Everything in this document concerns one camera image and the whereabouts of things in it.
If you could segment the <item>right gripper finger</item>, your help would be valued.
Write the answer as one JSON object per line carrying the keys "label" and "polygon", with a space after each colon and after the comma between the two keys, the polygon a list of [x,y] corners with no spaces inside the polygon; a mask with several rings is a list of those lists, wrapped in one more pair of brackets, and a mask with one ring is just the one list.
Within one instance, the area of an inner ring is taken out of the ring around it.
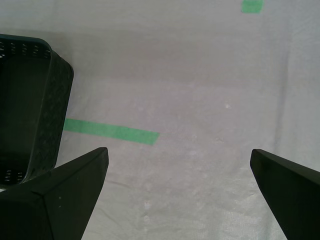
{"label": "right gripper finger", "polygon": [[108,149],[99,147],[0,193],[2,240],[80,240],[104,185]]}
{"label": "right gripper finger", "polygon": [[320,173],[262,149],[250,168],[259,190],[288,240],[320,238]]}

